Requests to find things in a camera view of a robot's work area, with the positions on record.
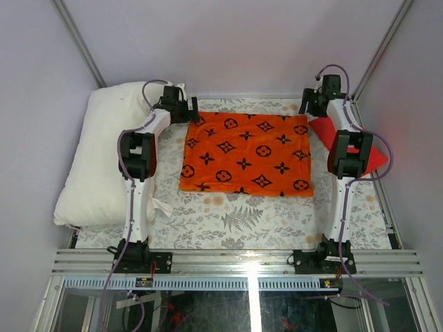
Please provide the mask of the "orange patterned pillowcase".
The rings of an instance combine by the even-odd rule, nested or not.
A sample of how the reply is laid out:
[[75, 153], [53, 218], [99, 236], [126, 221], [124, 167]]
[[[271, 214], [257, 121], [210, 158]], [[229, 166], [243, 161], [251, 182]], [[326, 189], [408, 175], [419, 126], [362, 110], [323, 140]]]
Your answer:
[[312, 197], [307, 116], [201, 113], [188, 127], [179, 188]]

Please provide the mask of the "white pillow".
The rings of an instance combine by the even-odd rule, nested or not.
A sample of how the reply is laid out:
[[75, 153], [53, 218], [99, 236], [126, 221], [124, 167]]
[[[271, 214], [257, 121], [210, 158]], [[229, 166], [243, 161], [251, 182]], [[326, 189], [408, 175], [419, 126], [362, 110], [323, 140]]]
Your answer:
[[132, 82], [91, 92], [71, 170], [57, 200], [55, 225], [87, 227], [125, 222], [125, 181], [118, 169], [121, 131], [141, 126], [161, 83]]

